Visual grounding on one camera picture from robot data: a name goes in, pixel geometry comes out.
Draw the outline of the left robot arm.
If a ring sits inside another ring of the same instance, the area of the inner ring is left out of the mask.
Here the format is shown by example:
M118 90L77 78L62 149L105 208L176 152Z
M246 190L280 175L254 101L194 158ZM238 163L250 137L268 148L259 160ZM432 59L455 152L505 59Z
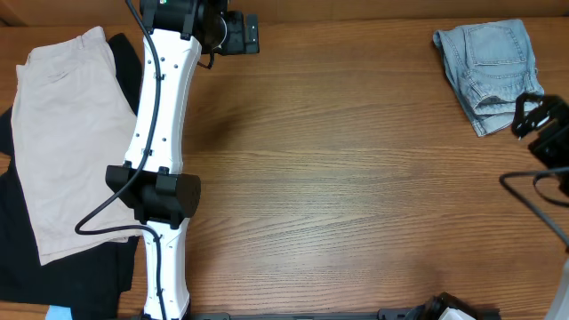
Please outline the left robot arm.
M201 194L201 180L183 171L189 88L203 56L259 53L259 18L229 10L226 1L142 1L131 11L146 65L132 140L123 163L108 167L106 182L143 233L148 295L142 318L186 319L186 234Z

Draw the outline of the light blue denim shorts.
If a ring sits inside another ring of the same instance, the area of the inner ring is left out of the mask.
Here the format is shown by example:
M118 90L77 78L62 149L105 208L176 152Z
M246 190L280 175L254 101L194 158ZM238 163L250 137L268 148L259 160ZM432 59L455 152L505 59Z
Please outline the light blue denim shorts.
M446 77L475 133L483 137L512 124L516 99L542 95L530 37L521 20L438 30Z

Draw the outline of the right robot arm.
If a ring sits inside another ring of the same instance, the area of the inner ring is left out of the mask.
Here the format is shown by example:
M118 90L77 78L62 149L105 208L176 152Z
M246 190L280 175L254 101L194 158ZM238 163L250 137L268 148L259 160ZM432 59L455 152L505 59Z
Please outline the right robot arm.
M530 103L536 104L537 107L525 112L525 104ZM511 130L519 139L530 132L538 132L536 140L528 145L528 149L548 170L530 173L533 176L534 190L546 202L568 209L568 201L546 196L538 189L538 182L554 178L559 182L559 191L568 197L568 103L556 95L522 93L516 99ZM553 227L553 221L550 219L546 224L551 226L564 243L565 252L568 254L568 234L561 227ZM568 257L556 295L544 319L568 320Z

